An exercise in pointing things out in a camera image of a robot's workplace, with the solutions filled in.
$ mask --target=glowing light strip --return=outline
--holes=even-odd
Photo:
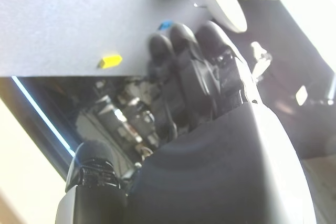
[[[25,97],[27,98],[27,100],[34,107],[34,109],[36,110],[36,112],[41,116],[41,118],[43,119],[43,121],[48,125],[48,127],[51,129],[51,131],[57,137],[57,139],[67,149],[68,153],[72,157],[74,157],[75,152],[70,148],[70,145],[67,143],[67,141],[65,141],[65,139],[61,136],[61,134],[58,132],[58,130],[55,128],[55,126],[52,124],[52,122],[49,120],[49,118],[45,115],[45,113],[37,105],[37,103],[34,101],[33,97],[28,93],[28,91],[22,85],[22,83],[19,81],[19,79],[16,76],[12,76],[12,79],[16,83],[16,85],[19,87],[19,89],[21,90],[21,92],[25,95]]]

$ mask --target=white plate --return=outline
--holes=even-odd
[[[243,33],[247,29],[245,15],[238,0],[205,0],[214,18],[228,29]]]

